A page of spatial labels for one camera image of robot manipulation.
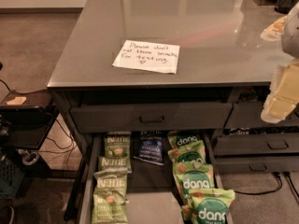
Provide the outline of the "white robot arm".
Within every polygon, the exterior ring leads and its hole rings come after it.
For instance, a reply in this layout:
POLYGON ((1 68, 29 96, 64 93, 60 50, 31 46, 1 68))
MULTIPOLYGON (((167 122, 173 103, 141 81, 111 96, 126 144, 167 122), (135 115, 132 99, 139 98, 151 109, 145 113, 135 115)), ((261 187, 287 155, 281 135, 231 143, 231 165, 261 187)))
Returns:
POLYGON ((261 113, 263 121, 279 123, 299 104, 299 3, 287 16, 264 29, 261 38, 267 41, 280 40, 283 52, 293 57, 287 66, 278 66, 261 113))

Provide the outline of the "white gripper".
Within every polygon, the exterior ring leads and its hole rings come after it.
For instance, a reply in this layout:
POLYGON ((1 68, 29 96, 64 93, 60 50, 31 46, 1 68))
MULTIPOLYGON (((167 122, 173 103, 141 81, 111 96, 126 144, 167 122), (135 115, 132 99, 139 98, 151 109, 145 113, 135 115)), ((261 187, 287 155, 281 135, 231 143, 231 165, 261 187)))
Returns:
POLYGON ((299 103, 299 63, 291 63, 287 67, 279 65, 269 90, 261 119, 268 123, 279 123, 287 118, 299 103))

